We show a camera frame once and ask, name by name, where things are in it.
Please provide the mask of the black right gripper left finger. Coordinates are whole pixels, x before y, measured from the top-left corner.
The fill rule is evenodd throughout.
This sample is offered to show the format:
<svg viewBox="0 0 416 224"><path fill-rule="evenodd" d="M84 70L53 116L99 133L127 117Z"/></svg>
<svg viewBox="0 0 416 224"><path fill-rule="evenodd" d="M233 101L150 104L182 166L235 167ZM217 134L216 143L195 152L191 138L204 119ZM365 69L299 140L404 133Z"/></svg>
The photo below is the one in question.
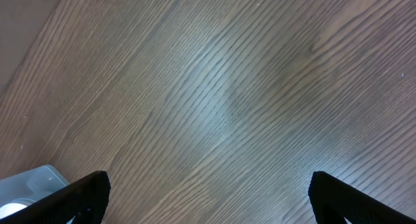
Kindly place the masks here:
<svg viewBox="0 0 416 224"><path fill-rule="evenodd" d="M101 224L111 184L106 171L95 171L1 220L1 224Z"/></svg>

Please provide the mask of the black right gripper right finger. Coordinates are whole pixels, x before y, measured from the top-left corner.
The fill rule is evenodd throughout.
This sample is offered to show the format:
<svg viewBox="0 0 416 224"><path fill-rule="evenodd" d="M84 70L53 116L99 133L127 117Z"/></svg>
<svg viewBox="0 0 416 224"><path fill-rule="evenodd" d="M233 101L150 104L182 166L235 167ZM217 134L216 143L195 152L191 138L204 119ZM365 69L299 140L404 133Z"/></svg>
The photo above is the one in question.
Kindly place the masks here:
<svg viewBox="0 0 416 224"><path fill-rule="evenodd" d="M318 224L415 224L414 219L324 171L313 173L308 196Z"/></svg>

